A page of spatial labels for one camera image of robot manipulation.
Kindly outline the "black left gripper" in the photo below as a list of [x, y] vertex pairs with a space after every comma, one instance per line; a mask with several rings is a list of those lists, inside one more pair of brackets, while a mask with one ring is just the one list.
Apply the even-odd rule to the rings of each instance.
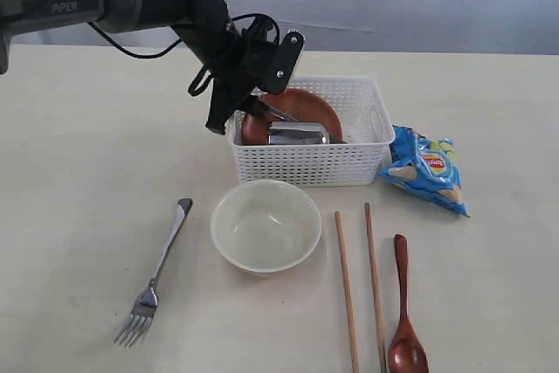
[[270, 74], [280, 48], [279, 37], [267, 39], [264, 31], [241, 31], [200, 69], [200, 92], [212, 82], [209, 114], [205, 126], [214, 134], [225, 135], [225, 124], [244, 103], [244, 112], [270, 120], [269, 107], [250, 94], [255, 87], [273, 84]]

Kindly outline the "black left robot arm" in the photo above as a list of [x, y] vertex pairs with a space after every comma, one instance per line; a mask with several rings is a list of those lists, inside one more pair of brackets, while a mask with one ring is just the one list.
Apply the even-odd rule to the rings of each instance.
[[230, 116], [249, 108], [255, 88], [286, 89], [287, 73], [276, 66], [280, 43], [265, 35], [268, 17], [252, 18], [254, 24], [238, 30], [225, 0], [1, 0], [1, 71], [8, 70], [16, 35], [83, 23], [102, 37], [169, 27], [202, 63], [188, 92], [212, 89], [206, 127], [223, 134]]

